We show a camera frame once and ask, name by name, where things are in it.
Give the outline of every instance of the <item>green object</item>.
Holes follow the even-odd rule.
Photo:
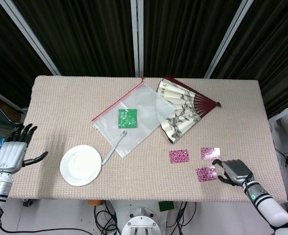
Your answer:
[[[118,126],[119,128],[136,128],[137,109],[119,109]]]
[[[160,212],[168,211],[168,210],[173,210],[174,209],[174,203],[173,202],[159,202],[159,209]]]

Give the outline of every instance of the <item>green packet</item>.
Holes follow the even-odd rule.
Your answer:
[[[137,109],[119,109],[118,126],[119,128],[136,128]]]

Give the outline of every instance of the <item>red zipper seal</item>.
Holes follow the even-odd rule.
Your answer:
[[[108,108],[106,108],[104,111],[102,111],[99,115],[97,115],[96,117],[94,117],[91,121],[95,122],[97,121],[97,119],[105,114],[108,110],[110,110],[113,106],[115,106],[117,103],[119,103],[121,100],[123,100],[125,97],[128,97],[134,90],[136,90],[138,87],[140,87],[141,85],[143,85],[144,83],[144,77],[141,77],[142,81],[136,86],[134,87],[132,90],[130,90],[129,92],[127,92],[124,96],[122,96],[121,98],[119,98],[116,102],[114,102],[111,106],[109,106]]]

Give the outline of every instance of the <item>clear plastic bag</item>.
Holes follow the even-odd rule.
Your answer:
[[[119,109],[137,109],[137,128],[119,128]],[[123,130],[128,132],[116,148],[116,152],[123,158],[146,139],[174,110],[175,107],[171,103],[142,81],[95,117],[92,122],[93,127],[98,129],[112,146],[118,142]]]

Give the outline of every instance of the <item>black curtain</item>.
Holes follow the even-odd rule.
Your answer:
[[[204,77],[240,3],[144,0],[144,75]]]
[[[288,107],[288,0],[255,0],[211,78],[259,81],[268,117]]]
[[[38,75],[51,73],[0,5],[0,94],[28,107]]]
[[[129,0],[14,0],[62,75],[134,76]]]

